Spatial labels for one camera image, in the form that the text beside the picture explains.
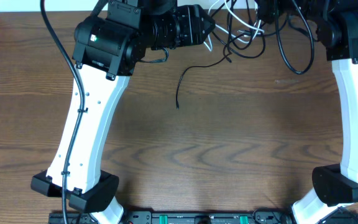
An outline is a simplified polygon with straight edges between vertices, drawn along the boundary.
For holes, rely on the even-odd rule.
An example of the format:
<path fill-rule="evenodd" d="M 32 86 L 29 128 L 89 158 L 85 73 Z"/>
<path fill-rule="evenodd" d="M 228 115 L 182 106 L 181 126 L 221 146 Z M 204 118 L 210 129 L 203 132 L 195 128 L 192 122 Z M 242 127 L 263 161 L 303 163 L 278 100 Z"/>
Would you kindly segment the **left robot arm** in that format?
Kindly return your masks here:
<path fill-rule="evenodd" d="M 49 168 L 32 178 L 31 189 L 59 197 L 96 223 L 119 223 L 119 178 L 101 169 L 104 144 L 116 106 L 136 63 L 147 49 L 170 51 L 201 45 L 214 19 L 198 4 L 176 1 L 98 1 L 74 32 L 65 60 L 73 92 L 57 153 Z"/>

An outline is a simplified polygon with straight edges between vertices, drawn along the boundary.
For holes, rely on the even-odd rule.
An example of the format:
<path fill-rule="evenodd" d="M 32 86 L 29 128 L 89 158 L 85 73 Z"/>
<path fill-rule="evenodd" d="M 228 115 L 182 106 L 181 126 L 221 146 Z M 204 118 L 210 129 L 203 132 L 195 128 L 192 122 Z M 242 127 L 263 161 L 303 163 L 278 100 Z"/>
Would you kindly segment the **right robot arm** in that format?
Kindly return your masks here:
<path fill-rule="evenodd" d="M 308 37 L 325 46 L 341 102 L 342 159 L 313 170 L 312 189 L 282 221 L 349 223 L 355 215 L 346 207 L 358 202 L 358 1 L 259 1 L 258 6 L 260 18 L 269 24 L 277 24 L 284 13 L 316 24 Z"/>

